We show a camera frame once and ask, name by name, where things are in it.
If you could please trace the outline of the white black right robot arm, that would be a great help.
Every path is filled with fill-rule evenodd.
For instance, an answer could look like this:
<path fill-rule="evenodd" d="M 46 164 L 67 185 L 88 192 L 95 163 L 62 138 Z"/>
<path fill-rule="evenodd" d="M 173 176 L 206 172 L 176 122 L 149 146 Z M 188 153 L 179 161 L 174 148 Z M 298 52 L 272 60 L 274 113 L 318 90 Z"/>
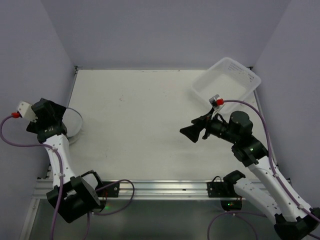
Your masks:
<path fill-rule="evenodd" d="M 282 240 L 302 240 L 314 231 L 319 223 L 320 209 L 305 202 L 281 174 L 277 166 L 270 163 L 265 146 L 253 136 L 253 123 L 243 111 L 234 111 L 229 121 L 219 119 L 210 112 L 180 129 L 193 143 L 205 131 L 203 139 L 210 135 L 232 144 L 235 158 L 248 168 L 263 184 L 266 192 L 253 186 L 246 176 L 235 170 L 223 178 L 227 186 L 259 209 L 273 224 Z"/>

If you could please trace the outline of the white mesh laundry bag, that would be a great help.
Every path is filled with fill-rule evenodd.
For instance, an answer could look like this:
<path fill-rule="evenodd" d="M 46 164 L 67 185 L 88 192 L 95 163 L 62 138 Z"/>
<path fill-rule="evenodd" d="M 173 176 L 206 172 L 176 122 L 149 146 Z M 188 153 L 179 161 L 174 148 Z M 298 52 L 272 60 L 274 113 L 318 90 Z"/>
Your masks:
<path fill-rule="evenodd" d="M 66 126 L 66 137 L 69 144 L 74 144 L 80 137 L 83 128 L 83 117 L 75 109 L 67 107 L 62 118 L 62 122 Z"/>

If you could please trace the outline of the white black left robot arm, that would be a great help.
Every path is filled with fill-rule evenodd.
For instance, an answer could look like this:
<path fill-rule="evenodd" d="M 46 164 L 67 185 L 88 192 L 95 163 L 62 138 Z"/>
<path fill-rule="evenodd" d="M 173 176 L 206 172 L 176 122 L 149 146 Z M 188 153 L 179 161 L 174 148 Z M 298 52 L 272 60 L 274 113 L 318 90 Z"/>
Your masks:
<path fill-rule="evenodd" d="M 47 200 L 67 223 L 72 223 L 100 206 L 96 188 L 103 183 L 93 170 L 76 175 L 71 169 L 70 143 L 63 123 L 66 107 L 41 98 L 31 110 L 36 118 L 26 130 L 44 145 L 52 167 L 53 189 L 46 194 Z"/>

